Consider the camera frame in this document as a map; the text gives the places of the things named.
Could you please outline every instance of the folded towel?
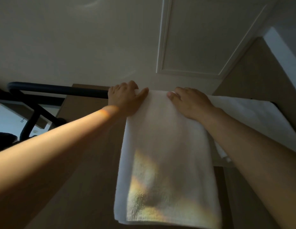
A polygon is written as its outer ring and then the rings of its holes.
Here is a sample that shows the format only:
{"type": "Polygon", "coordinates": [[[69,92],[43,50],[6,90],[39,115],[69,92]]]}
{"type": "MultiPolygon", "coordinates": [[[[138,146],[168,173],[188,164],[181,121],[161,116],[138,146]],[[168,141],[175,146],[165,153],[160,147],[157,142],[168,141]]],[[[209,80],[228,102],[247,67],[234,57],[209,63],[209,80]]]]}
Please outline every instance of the folded towel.
{"type": "MultiPolygon", "coordinates": [[[[273,103],[226,96],[208,98],[231,117],[296,152],[296,132],[273,103]]],[[[215,145],[220,157],[229,159],[217,142],[215,145]]]]}
{"type": "Polygon", "coordinates": [[[114,217],[124,224],[221,227],[207,132],[182,116],[166,92],[150,91],[127,119],[114,217]]]}

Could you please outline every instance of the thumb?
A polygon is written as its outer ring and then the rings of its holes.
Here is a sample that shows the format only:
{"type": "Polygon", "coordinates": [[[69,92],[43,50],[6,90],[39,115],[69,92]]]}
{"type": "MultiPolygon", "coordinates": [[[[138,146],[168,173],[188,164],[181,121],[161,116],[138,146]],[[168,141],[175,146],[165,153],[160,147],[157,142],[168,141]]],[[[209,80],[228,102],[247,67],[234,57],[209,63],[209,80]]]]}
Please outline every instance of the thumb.
{"type": "Polygon", "coordinates": [[[139,103],[142,103],[149,93],[149,88],[144,88],[137,96],[136,99],[139,103]]]}
{"type": "Polygon", "coordinates": [[[167,97],[171,100],[171,102],[174,104],[174,106],[177,108],[180,104],[181,100],[179,96],[176,93],[168,92],[167,97]]]}

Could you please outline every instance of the hanging towel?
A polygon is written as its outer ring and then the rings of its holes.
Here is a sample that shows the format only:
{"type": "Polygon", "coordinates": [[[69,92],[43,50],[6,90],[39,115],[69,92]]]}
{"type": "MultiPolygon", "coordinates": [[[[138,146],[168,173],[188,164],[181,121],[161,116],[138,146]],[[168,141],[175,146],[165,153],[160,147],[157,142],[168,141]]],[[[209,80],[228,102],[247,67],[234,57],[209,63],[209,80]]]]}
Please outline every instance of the hanging towel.
{"type": "MultiPolygon", "coordinates": [[[[231,117],[296,152],[296,132],[273,103],[227,96],[208,98],[231,117]]],[[[221,158],[229,159],[217,142],[215,146],[221,158]]]]}
{"type": "Polygon", "coordinates": [[[124,224],[221,227],[207,131],[181,115],[166,92],[150,91],[127,119],[114,217],[124,224]]]}

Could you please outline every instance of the ceiling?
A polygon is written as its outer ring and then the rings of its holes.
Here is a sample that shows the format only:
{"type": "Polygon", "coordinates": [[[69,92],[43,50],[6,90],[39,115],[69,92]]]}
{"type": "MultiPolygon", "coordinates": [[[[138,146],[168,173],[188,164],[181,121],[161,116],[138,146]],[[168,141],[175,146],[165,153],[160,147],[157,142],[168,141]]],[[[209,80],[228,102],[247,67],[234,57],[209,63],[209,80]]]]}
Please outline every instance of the ceiling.
{"type": "Polygon", "coordinates": [[[212,94],[269,1],[173,0],[166,20],[163,0],[0,0],[0,88],[134,80],[212,94]]]}

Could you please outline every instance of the person's right arm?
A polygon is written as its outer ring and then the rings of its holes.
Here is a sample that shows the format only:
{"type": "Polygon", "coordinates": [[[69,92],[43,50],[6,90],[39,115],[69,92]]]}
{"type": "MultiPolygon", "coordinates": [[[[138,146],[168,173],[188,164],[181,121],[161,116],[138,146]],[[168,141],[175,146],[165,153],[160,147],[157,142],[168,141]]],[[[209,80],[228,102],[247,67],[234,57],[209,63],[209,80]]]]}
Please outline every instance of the person's right arm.
{"type": "Polygon", "coordinates": [[[296,228],[296,153],[230,117],[207,96],[176,88],[167,96],[185,117],[200,122],[232,159],[282,228],[296,228]]]}

